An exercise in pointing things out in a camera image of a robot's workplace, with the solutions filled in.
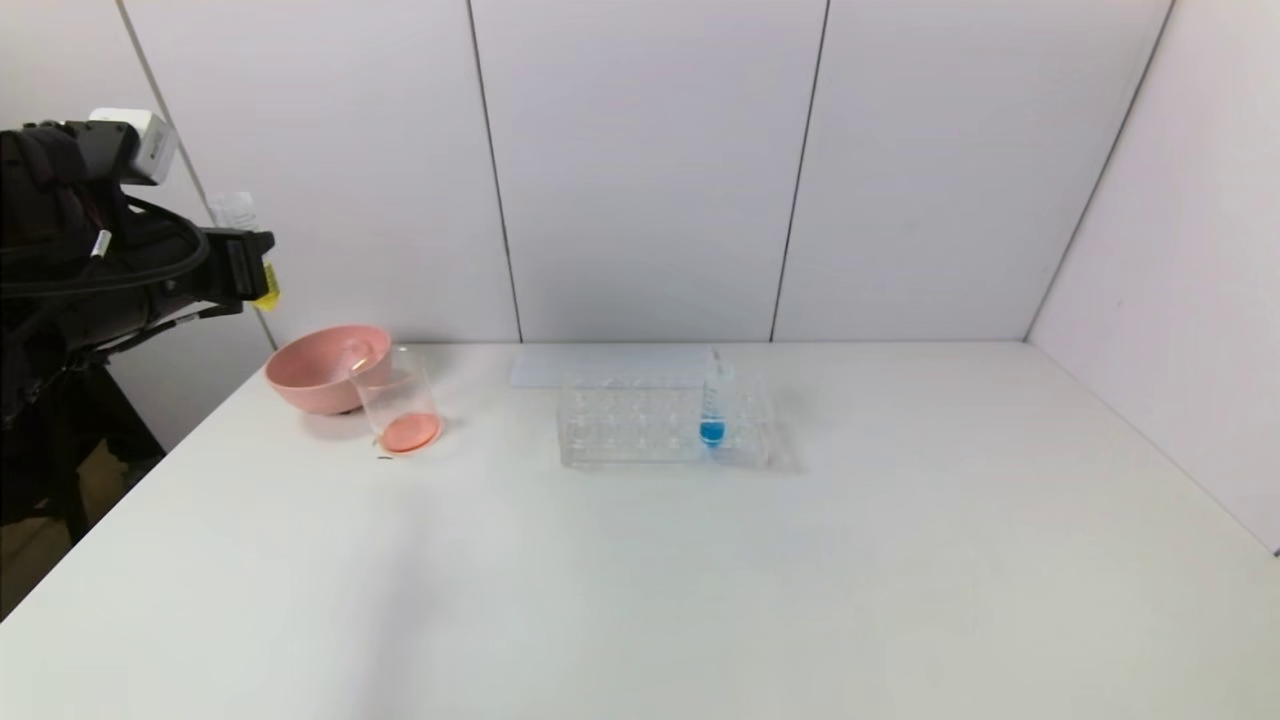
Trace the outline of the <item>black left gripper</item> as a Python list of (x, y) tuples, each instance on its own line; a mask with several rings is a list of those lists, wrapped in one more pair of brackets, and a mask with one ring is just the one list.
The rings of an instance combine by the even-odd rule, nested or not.
[(270, 231), (205, 228), (207, 256), (191, 272), (166, 282), (166, 296), (188, 302), (238, 306), (270, 295), (266, 255), (275, 247)]

